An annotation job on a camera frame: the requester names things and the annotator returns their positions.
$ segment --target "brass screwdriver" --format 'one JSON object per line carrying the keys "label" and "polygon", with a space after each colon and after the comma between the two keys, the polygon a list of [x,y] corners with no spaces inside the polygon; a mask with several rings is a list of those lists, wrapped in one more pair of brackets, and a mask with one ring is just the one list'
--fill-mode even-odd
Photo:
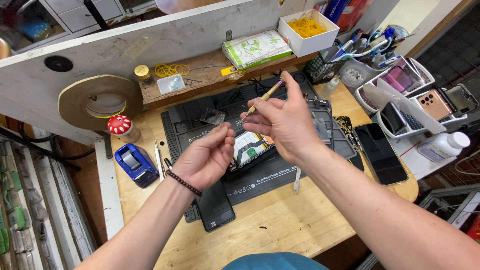
{"label": "brass screwdriver", "polygon": [[[282,84],[285,83],[285,79],[283,77],[280,77],[280,80],[278,81],[278,83],[276,83],[268,92],[266,92],[263,97],[262,97],[262,100],[263,101],[267,101],[267,99],[270,98],[270,96],[273,95],[273,93],[280,88],[280,86],[282,86]],[[247,115],[245,115],[245,117],[251,115],[252,113],[254,113],[257,109],[255,108],[255,105],[251,106],[250,109],[248,110],[247,112]]]}

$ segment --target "rose gold phone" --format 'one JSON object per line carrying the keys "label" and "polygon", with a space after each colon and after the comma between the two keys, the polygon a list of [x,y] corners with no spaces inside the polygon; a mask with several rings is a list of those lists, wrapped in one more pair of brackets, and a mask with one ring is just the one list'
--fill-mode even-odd
{"label": "rose gold phone", "polygon": [[452,114],[452,109],[437,90],[426,93],[423,97],[419,98],[418,101],[422,108],[437,121]]}

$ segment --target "bottle label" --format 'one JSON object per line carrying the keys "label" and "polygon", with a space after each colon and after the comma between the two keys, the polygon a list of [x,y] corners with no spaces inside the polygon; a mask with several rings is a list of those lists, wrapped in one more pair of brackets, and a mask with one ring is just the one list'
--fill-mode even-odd
{"label": "bottle label", "polygon": [[433,145],[433,143],[422,146],[422,148],[420,149],[420,153],[435,162],[440,162],[442,160],[452,157],[437,148],[435,145]]}

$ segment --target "white bottle cap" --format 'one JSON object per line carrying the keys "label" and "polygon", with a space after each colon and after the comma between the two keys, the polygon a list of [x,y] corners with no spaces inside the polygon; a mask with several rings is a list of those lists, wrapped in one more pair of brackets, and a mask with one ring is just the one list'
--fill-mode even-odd
{"label": "white bottle cap", "polygon": [[333,78],[328,84],[335,88],[338,85],[339,80],[337,78]]}
{"label": "white bottle cap", "polygon": [[462,149],[470,145],[470,138],[461,132],[450,134],[447,137],[447,141],[452,147],[458,149]]}

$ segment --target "cabinet drawer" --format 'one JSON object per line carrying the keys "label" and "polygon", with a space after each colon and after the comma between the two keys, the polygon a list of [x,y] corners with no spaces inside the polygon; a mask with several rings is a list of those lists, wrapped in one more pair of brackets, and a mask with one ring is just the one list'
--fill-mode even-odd
{"label": "cabinet drawer", "polygon": [[84,0],[45,0],[56,14],[84,6]]}
{"label": "cabinet drawer", "polygon": [[[109,20],[121,15],[121,11],[115,3],[115,0],[99,0],[95,1],[94,5],[104,20]],[[72,32],[96,25],[95,19],[85,6],[59,14],[59,17]]]}

